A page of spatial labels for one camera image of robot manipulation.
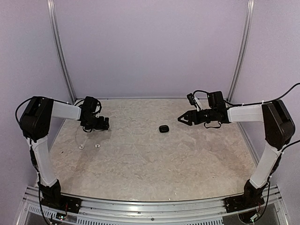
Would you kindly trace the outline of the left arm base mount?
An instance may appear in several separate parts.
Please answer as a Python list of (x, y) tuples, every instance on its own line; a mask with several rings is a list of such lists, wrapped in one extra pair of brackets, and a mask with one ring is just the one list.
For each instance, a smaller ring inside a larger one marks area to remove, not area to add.
[(66, 213), (79, 213), (81, 207), (82, 199), (67, 195), (58, 194), (55, 196), (53, 194), (47, 195), (42, 193), (41, 204), (52, 209), (57, 209), (64, 211)]

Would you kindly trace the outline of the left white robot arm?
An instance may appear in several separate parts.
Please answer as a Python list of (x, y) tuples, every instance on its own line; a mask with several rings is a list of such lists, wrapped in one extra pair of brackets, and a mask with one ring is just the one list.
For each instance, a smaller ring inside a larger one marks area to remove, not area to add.
[(38, 187), (42, 203), (57, 209), (67, 204), (61, 194), (60, 182), (53, 171), (48, 149), (48, 134), (52, 118), (76, 120), (83, 131), (106, 131), (109, 118), (100, 116), (102, 105), (94, 97), (87, 96), (81, 105), (72, 105), (43, 96), (33, 96), (23, 101), (26, 106), (21, 117), (16, 116), (23, 136), (30, 148), (31, 163), (38, 175)]

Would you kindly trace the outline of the black earbud charging case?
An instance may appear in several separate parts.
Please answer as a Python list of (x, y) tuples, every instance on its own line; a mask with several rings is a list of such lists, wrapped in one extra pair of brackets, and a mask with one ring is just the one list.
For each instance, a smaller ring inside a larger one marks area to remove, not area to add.
[(159, 132), (160, 133), (168, 133), (169, 127), (167, 125), (161, 125), (161, 126), (159, 126)]

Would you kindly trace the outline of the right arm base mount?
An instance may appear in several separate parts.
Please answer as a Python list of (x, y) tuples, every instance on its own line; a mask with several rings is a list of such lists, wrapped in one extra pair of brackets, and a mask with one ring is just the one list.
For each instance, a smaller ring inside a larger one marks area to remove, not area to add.
[(224, 199), (227, 213), (250, 209), (264, 204), (263, 189), (245, 189), (241, 195), (231, 196)]

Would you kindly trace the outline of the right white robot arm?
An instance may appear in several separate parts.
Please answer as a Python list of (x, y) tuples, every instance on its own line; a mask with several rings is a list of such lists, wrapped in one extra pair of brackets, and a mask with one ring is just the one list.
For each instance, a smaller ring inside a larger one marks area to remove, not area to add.
[(203, 124), (208, 128), (212, 121), (223, 124), (239, 122), (262, 122), (264, 124), (265, 147), (255, 172), (247, 180), (243, 194), (224, 199), (226, 211), (234, 212), (264, 204), (263, 190), (276, 171), (284, 150), (291, 146), (295, 124), (281, 99), (250, 104), (231, 104), (224, 100), (221, 91), (207, 92), (208, 109), (202, 109), (195, 93), (187, 99), (195, 107), (178, 118), (188, 126)]

